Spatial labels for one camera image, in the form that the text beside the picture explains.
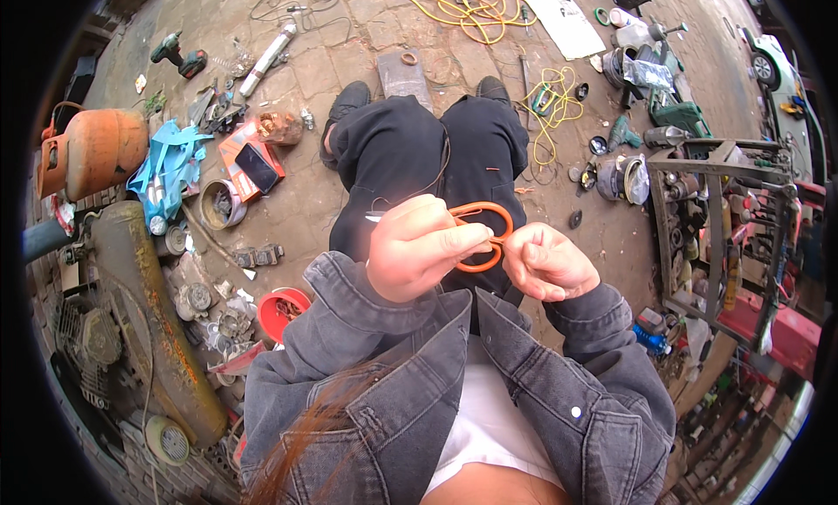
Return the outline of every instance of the orange gas cylinder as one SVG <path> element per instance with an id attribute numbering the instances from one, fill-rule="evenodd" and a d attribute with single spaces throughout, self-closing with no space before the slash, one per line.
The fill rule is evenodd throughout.
<path id="1" fill-rule="evenodd" d="M 78 112 L 65 133 L 41 144 L 38 195 L 64 188 L 67 199 L 77 202 L 128 181 L 147 155 L 148 126 L 141 112 Z"/>

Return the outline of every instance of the bag of parts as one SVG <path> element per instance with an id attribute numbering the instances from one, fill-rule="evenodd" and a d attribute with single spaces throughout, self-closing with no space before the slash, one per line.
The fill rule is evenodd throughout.
<path id="1" fill-rule="evenodd" d="M 297 144 L 302 138 L 302 122 L 290 112 L 259 114 L 257 139 L 261 143 Z"/>
<path id="2" fill-rule="evenodd" d="M 623 58 L 623 79 L 638 87 L 648 87 L 674 93 L 672 88 L 672 72 L 657 63 L 650 63 L 628 56 Z"/>

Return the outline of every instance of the blue container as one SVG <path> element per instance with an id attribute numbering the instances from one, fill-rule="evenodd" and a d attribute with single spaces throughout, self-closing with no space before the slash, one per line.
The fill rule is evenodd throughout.
<path id="1" fill-rule="evenodd" d="M 631 327 L 631 330 L 637 335 L 637 343 L 646 347 L 655 356 L 672 352 L 672 347 L 666 343 L 666 336 L 652 336 L 636 324 Z"/>

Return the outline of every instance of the white paper sheet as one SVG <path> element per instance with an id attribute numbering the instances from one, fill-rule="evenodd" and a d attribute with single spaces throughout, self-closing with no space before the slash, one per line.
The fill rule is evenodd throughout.
<path id="1" fill-rule="evenodd" d="M 574 0 L 525 0 L 566 60 L 605 50 L 597 31 Z"/>

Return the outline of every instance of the tool box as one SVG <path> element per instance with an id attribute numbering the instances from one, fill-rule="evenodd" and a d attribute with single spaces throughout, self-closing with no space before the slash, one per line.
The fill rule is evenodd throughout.
<path id="1" fill-rule="evenodd" d="M 218 146 L 221 152 L 221 158 L 227 166 L 227 173 L 230 175 L 230 180 L 239 192 L 241 200 L 246 202 L 254 196 L 261 194 L 259 187 L 252 181 L 250 177 L 242 170 L 236 163 L 236 157 L 245 149 L 245 145 L 249 144 L 253 149 L 259 152 L 262 160 L 267 165 L 273 168 L 277 173 L 277 182 L 285 177 L 285 171 L 279 164 L 279 160 L 272 145 L 267 143 L 260 143 L 257 139 L 257 124 L 258 119 L 253 119 L 244 123 L 239 129 L 230 134 L 226 140 L 221 142 Z"/>
<path id="2" fill-rule="evenodd" d="M 697 138 L 711 138 L 713 133 L 701 115 L 701 109 L 691 101 L 674 103 L 663 107 L 649 107 L 649 116 L 655 126 L 676 126 L 692 133 Z"/>

